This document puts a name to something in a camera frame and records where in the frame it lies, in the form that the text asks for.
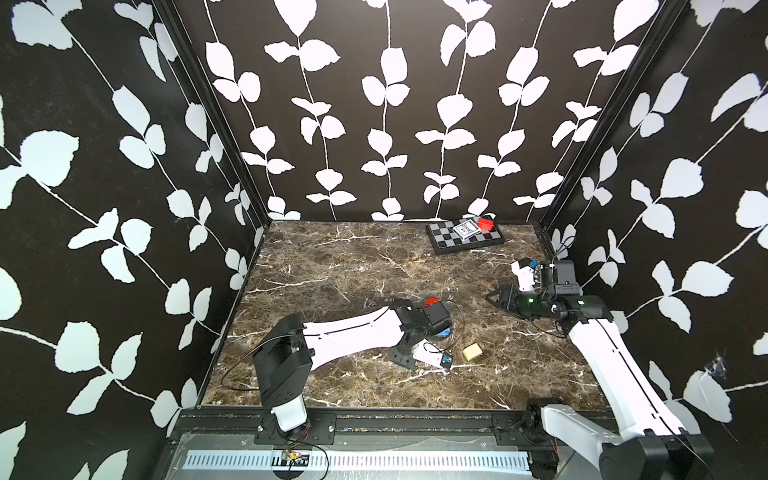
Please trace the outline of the cream lego brick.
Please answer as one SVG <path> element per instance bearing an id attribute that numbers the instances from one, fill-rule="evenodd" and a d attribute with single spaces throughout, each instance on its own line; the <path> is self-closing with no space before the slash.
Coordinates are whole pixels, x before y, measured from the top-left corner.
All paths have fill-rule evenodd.
<path id="1" fill-rule="evenodd" d="M 473 343 L 462 350 L 462 356 L 469 362 L 483 354 L 481 347 L 477 343 Z"/>

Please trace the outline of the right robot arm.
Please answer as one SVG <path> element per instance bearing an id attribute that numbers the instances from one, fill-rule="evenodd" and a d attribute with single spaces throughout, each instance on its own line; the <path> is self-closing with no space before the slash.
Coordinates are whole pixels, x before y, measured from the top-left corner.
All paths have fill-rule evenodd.
<path id="1" fill-rule="evenodd" d="M 518 424 L 535 441 L 559 440 L 603 479 L 707 479 L 714 450 L 662 401 L 626 347 L 604 301 L 584 294 L 570 260 L 515 262 L 515 283 L 487 294 L 518 319 L 554 321 L 581 352 L 618 427 L 611 432 L 553 399 L 532 399 Z"/>

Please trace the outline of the black mounting rail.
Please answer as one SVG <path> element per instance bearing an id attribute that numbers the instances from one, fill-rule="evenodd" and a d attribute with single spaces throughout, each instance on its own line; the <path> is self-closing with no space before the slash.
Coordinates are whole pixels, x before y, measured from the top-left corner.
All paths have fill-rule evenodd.
<path id="1" fill-rule="evenodd" d="M 375 435 L 447 437 L 489 436 L 496 446 L 542 450 L 564 444 L 533 425 L 525 410 L 365 409 L 318 407 L 307 410 L 310 427 L 297 434 L 313 444 L 339 446 L 344 436 Z M 171 438 L 185 434 L 241 435 L 256 445 L 282 445 L 277 421 L 260 407 L 202 407 L 182 411 Z"/>

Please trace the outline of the white perforated strip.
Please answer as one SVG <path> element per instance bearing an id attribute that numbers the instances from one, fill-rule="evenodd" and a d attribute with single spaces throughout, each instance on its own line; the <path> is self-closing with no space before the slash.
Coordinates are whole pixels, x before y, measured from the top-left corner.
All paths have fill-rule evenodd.
<path id="1" fill-rule="evenodd" d="M 191 450 L 184 470 L 225 471 L 477 471 L 530 473 L 525 452 L 375 451 L 303 452 L 293 467 L 279 450 Z"/>

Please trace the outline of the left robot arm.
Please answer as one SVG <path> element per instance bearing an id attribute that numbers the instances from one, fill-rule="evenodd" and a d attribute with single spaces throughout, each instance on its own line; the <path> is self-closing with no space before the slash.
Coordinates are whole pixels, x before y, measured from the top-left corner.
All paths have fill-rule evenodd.
<path id="1" fill-rule="evenodd" d="M 453 333 L 453 320 L 438 299 L 415 304 L 397 299 L 373 312 L 347 319 L 307 322 L 301 313 L 281 319 L 248 354 L 255 368 L 261 405 L 283 435 L 311 428 L 303 398 L 309 375 L 341 358 L 375 349 L 412 369 L 432 362 L 449 369 L 452 357 L 434 342 Z"/>

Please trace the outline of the small circuit board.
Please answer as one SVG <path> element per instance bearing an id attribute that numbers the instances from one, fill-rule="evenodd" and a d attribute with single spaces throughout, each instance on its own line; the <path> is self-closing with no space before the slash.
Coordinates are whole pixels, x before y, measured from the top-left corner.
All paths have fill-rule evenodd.
<path id="1" fill-rule="evenodd" d="M 293 468 L 306 468 L 309 466 L 311 454 L 302 451 L 282 451 L 273 458 L 273 467 L 276 469 L 291 470 Z"/>

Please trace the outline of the black white chessboard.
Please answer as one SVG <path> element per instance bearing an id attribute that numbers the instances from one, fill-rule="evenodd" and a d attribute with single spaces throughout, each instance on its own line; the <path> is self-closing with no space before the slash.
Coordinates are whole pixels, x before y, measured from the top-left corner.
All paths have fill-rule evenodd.
<path id="1" fill-rule="evenodd" d="M 427 223 L 425 232 L 436 255 L 480 249 L 505 242 L 495 222 L 482 216 Z"/>

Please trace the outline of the playing card deck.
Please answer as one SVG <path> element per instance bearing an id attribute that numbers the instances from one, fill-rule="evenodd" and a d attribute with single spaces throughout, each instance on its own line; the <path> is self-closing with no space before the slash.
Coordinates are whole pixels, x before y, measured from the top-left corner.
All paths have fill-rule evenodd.
<path id="1" fill-rule="evenodd" d="M 465 220 L 454 225 L 452 232 L 462 240 L 467 240 L 480 234 L 482 230 L 478 228 L 474 220 Z"/>

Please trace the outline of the red block on chessboard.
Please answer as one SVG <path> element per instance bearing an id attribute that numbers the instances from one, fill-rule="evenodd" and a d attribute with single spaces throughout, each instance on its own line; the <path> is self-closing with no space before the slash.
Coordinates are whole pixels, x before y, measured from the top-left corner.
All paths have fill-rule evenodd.
<path id="1" fill-rule="evenodd" d="M 494 221 L 487 218 L 478 218 L 475 223 L 483 232 L 491 232 L 494 229 Z"/>

